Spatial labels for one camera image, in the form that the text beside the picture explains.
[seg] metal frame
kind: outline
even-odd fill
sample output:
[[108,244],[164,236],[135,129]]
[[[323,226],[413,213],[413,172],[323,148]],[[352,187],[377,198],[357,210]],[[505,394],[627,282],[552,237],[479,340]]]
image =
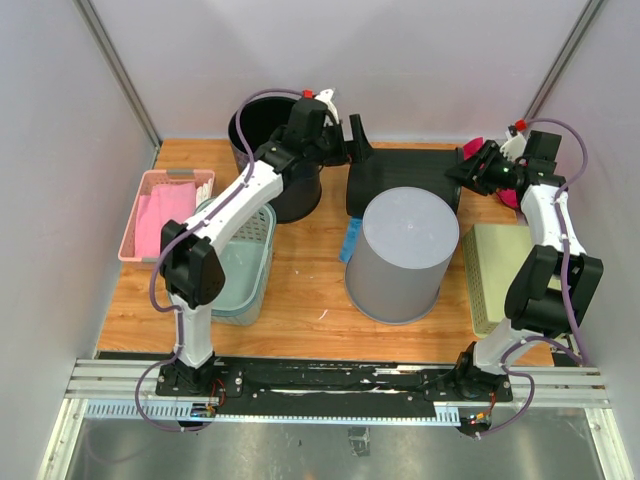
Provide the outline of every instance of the metal frame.
[[588,0],[580,13],[578,20],[576,20],[576,23],[571,29],[569,36],[565,40],[564,45],[562,45],[560,52],[551,64],[551,68],[547,72],[542,84],[529,104],[523,118],[531,119],[538,115],[538,112],[546,102],[547,98],[549,98],[549,95],[551,95],[553,88],[556,86],[562,73],[569,64],[573,54],[578,49],[578,46],[582,42],[587,30],[606,2],[607,0]]
[[[96,418],[139,419],[133,405],[135,384],[142,372],[152,364],[145,360],[78,360],[67,387],[58,420],[49,441],[39,479],[64,478],[77,443],[82,420]],[[378,373],[390,374],[439,368],[443,365],[398,365],[379,368]],[[532,408],[584,409],[602,470],[607,480],[633,479],[631,467],[611,411],[607,392],[597,368],[577,367],[513,367],[531,374],[536,382]],[[146,413],[156,420],[194,420],[192,410],[198,410],[201,397],[158,397],[155,385],[158,370],[151,372],[142,384]],[[514,401],[498,403],[496,408],[513,408],[524,403],[529,394],[526,379],[511,377]],[[198,421],[312,423],[343,425],[424,425],[456,426],[460,424],[459,409],[484,407],[482,402],[435,402],[436,417],[421,419],[318,418],[318,417],[252,417],[218,414],[214,419],[198,417]]]
[[158,134],[153,122],[151,121],[151,117],[147,113],[147,110],[144,108],[142,100],[140,100],[140,96],[136,92],[127,71],[116,52],[116,49],[107,34],[102,22],[100,21],[100,17],[93,6],[91,0],[73,0],[78,7],[78,11],[80,15],[84,19],[91,35],[93,36],[98,48],[102,52],[113,76],[116,78],[120,88],[122,89],[122,93],[125,98],[129,102],[131,109],[133,110],[134,115],[140,122],[140,126],[143,128],[149,140],[156,148],[156,154],[160,150],[160,146],[162,145],[162,139]]

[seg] metal pole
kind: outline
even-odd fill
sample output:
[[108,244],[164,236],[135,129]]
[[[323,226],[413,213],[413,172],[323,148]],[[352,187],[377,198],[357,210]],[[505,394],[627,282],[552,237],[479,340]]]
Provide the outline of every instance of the metal pole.
[[144,108],[144,105],[142,104],[142,101],[140,100],[140,97],[138,96],[138,93],[136,92],[136,89],[134,88],[133,83],[129,78],[129,75],[127,75],[127,71],[125,70],[124,65],[120,61],[120,57],[118,57],[118,54],[113,44],[111,43],[111,39],[109,38],[107,31],[105,30],[104,26],[102,25],[102,22],[100,21],[100,17],[96,12],[96,9],[93,6],[93,3],[91,2],[91,0],[73,0],[73,1],[76,4],[76,7],[78,7],[78,10],[80,11],[80,15],[86,22],[87,27],[91,32],[91,35],[93,35],[94,40],[98,44],[100,51],[104,55],[104,58],[107,61],[107,64],[111,69],[111,72],[113,73],[113,75],[116,77],[116,80],[120,84],[120,87],[122,88],[122,92],[124,93],[124,96],[129,102],[129,105],[131,106],[133,113],[135,114],[136,118],[140,122],[140,125],[142,126],[144,131],[146,132],[151,143],[153,143],[153,145],[156,147],[156,152],[157,152],[160,149],[160,145],[162,144],[160,135],[158,135],[158,131],[156,130],[155,126],[153,125],[153,122],[151,121],[151,118],[149,117],[149,114]]
[[538,115],[542,105],[553,91],[558,79],[569,64],[573,54],[578,49],[578,46],[582,42],[588,28],[591,26],[596,15],[602,10],[602,6],[606,2],[607,0],[589,0],[587,2],[580,13],[578,20],[571,29],[571,33],[569,33],[564,45],[560,49],[560,52],[551,64],[551,68],[547,72],[547,75],[540,85],[535,97],[533,97],[533,100],[529,104],[529,108],[527,108],[523,118],[531,119]]

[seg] pink cloth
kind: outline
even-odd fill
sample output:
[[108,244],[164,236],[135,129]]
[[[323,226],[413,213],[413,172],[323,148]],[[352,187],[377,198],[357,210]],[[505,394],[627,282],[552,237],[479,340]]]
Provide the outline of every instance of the pink cloth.
[[[482,147],[483,144],[484,139],[482,137],[474,138],[473,140],[469,141],[464,147],[462,147],[462,151],[464,152],[464,159],[467,160],[471,155],[480,150],[480,147]],[[498,198],[507,207],[511,207],[513,209],[520,208],[515,190],[501,190],[500,192],[498,192]]]
[[156,185],[140,195],[136,212],[135,256],[160,256],[160,232],[169,220],[184,222],[196,209],[195,183]]
[[477,137],[467,142],[465,146],[462,147],[462,151],[464,152],[464,159],[467,160],[471,155],[480,150],[483,144],[484,138],[482,137]]

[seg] metal floor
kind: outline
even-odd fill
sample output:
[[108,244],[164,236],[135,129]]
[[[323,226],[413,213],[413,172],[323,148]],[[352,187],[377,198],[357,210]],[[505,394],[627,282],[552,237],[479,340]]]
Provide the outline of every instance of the metal floor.
[[[512,414],[500,409],[495,421]],[[348,426],[255,423],[172,434],[138,420],[85,421],[67,479],[604,478],[581,409],[533,409],[480,442],[451,427],[374,426],[368,445],[349,434]]]

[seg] red cable connector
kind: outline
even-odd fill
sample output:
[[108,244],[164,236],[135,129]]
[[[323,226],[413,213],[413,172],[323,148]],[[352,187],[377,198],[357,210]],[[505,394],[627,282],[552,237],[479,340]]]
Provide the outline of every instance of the red cable connector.
[[524,132],[527,129],[527,122],[525,122],[524,119],[520,119],[514,123],[513,126],[516,127],[516,130],[519,132]]

